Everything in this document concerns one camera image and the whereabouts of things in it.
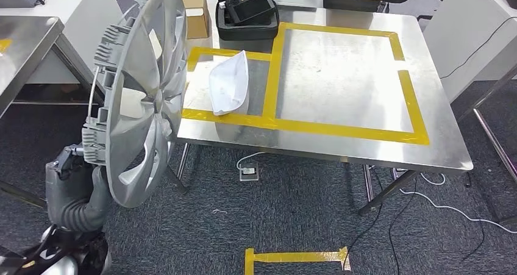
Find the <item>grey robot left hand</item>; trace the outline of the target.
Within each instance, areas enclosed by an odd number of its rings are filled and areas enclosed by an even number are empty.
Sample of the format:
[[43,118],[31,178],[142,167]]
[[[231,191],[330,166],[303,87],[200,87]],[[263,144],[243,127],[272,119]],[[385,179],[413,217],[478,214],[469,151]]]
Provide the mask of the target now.
[[113,201],[105,167],[86,162],[82,145],[69,145],[45,170],[51,223],[76,232],[102,228]]

